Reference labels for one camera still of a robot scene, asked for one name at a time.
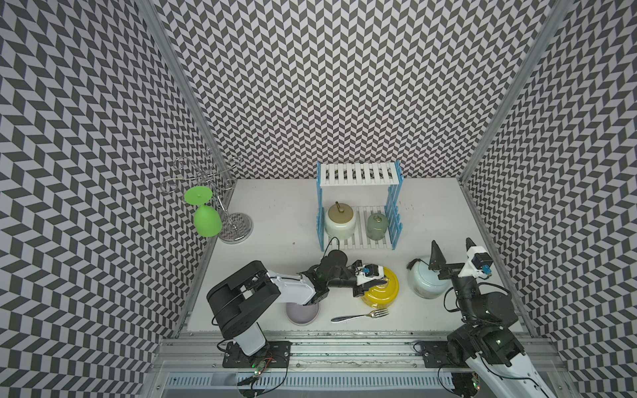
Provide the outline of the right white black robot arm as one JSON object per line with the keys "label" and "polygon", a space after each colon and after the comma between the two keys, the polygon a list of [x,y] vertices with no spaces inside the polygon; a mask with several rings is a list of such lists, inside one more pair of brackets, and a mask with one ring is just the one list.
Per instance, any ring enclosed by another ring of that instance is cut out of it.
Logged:
{"label": "right white black robot arm", "polygon": [[451,282],[456,296],[451,312],[459,313],[463,322],[447,337],[449,360],[470,368],[497,397],[554,397],[510,330],[519,321],[512,293],[488,281],[494,259],[470,238],[465,247],[466,261],[451,263],[433,241],[428,262],[439,280]]}

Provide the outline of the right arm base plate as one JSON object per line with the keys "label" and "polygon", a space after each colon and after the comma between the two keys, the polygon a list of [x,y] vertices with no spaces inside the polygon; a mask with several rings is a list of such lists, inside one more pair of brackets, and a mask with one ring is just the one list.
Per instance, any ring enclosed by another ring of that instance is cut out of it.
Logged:
{"label": "right arm base plate", "polygon": [[416,352],[422,357],[426,368],[458,367],[469,368],[466,360],[476,359],[478,351],[471,344],[457,341],[419,341]]}

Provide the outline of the white pale blue tea canister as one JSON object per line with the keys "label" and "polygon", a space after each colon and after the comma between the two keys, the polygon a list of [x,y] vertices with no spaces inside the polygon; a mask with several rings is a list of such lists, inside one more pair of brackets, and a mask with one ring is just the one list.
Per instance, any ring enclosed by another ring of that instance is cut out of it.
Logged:
{"label": "white pale blue tea canister", "polygon": [[411,260],[407,264],[407,283],[413,293],[423,299],[436,299],[450,287],[449,280],[440,280],[437,272],[430,270],[431,257]]}

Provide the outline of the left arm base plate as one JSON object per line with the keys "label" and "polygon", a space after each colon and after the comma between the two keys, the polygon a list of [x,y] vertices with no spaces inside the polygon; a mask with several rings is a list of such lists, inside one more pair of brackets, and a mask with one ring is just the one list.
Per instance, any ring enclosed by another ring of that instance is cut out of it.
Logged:
{"label": "left arm base plate", "polygon": [[267,342],[257,353],[247,356],[237,343],[230,342],[222,349],[224,351],[222,367],[255,370],[261,362],[265,361],[269,363],[268,369],[288,368],[291,347],[290,341]]}

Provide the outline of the blue white two-tier shelf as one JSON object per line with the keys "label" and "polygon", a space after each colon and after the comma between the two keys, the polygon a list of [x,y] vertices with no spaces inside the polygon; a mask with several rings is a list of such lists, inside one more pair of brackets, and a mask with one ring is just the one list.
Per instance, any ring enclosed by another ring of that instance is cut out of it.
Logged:
{"label": "blue white two-tier shelf", "polygon": [[[404,182],[401,162],[389,163],[332,163],[318,162],[316,166],[317,217],[316,235],[318,247],[341,250],[394,250],[403,230],[398,208]],[[328,210],[335,200],[323,199],[324,189],[352,188],[354,193],[346,200],[353,209],[356,227],[347,239],[332,241],[326,229]],[[368,221],[373,215],[382,214],[388,219],[388,227],[379,240],[368,236]]]}

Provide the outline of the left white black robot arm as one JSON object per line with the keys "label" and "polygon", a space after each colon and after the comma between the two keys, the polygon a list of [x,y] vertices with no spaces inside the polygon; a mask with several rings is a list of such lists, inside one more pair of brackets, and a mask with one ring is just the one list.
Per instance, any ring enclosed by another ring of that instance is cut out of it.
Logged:
{"label": "left white black robot arm", "polygon": [[258,321],[272,304],[315,305],[331,288],[350,289],[358,298],[387,283],[381,265],[365,265],[361,260],[350,265],[343,251],[331,250],[317,265],[297,275],[267,270],[261,261],[253,260],[212,287],[206,300],[213,313],[212,325],[219,327],[228,346],[252,358],[268,345]]}

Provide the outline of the small green tea canister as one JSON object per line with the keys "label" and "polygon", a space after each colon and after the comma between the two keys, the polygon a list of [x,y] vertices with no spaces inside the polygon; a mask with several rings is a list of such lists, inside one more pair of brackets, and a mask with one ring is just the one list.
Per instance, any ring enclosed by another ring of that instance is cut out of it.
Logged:
{"label": "small green tea canister", "polygon": [[389,227],[388,217],[381,213],[376,212],[368,217],[366,225],[367,237],[370,240],[379,241],[383,240]]}

